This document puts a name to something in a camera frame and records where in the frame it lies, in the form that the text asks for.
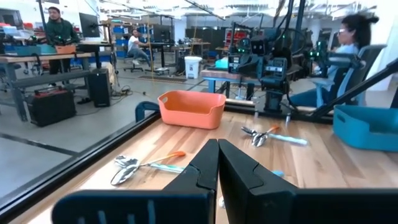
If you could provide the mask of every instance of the woman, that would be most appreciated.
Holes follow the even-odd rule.
[[[338,42],[341,47],[336,49],[336,53],[357,54],[359,50],[371,43],[371,24],[379,21],[378,17],[366,18],[363,15],[355,14],[345,17],[338,32]],[[334,58],[335,60],[344,60],[344,58]],[[334,80],[337,66],[332,65],[328,69],[328,79]],[[328,102],[330,86],[322,90],[323,102]],[[292,103],[297,106],[317,107],[317,91],[311,89],[303,93],[291,96]]]

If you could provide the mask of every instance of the light blue shirt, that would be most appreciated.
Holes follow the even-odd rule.
[[[339,48],[336,49],[336,53],[341,53],[341,54],[358,54],[359,49],[355,44],[350,44],[350,45],[343,45]],[[331,61],[347,61],[349,62],[348,58],[339,58],[339,57],[333,57],[330,58]],[[329,80],[334,80],[335,76],[336,76],[336,72],[339,69],[339,67],[337,67],[336,65],[332,65],[329,69],[328,69],[328,79]],[[326,86],[325,87],[328,91],[330,90],[331,86]]]

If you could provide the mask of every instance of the dark green jacket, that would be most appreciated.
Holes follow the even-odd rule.
[[[69,21],[61,19],[61,22],[56,22],[49,19],[47,23],[47,34],[49,40],[47,40],[49,45],[55,45],[54,40],[61,37],[63,40],[72,40],[73,43],[79,43],[79,37],[75,30],[73,30],[72,24]]]

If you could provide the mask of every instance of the concrete floor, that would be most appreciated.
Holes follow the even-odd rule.
[[[166,62],[172,62],[168,55]],[[0,106],[0,202],[16,192],[32,185],[32,180],[43,178],[46,172],[63,161],[78,155],[96,142],[134,122],[134,110],[142,101],[157,102],[157,97],[170,90],[203,91],[207,83],[201,78],[187,80],[185,83],[163,83],[138,79],[142,72],[124,72],[129,65],[118,63],[120,86],[129,86],[134,92],[122,100],[113,100],[109,108],[94,108],[92,103],[77,105],[78,116],[68,120],[38,128],[30,123],[23,123],[14,108]],[[313,88],[307,80],[291,84],[294,94]],[[395,88],[391,91],[369,92],[366,99],[369,106],[389,107]],[[237,89],[232,89],[234,98]],[[86,91],[78,90],[77,96],[86,96]],[[262,96],[258,91],[255,96]]]

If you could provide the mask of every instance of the pants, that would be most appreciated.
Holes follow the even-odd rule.
[[[50,75],[56,75],[58,72],[69,72],[70,71],[70,59],[61,59],[61,60],[50,60]]]
[[[328,103],[329,92],[322,88],[323,102]],[[292,103],[296,106],[317,107],[317,89],[305,91],[290,97]]]
[[[151,67],[150,64],[150,60],[147,54],[145,54],[145,52],[141,49],[131,49],[128,53],[127,53],[128,57],[133,57],[135,59],[137,58],[143,58],[145,59],[145,61],[147,61],[148,66]]]

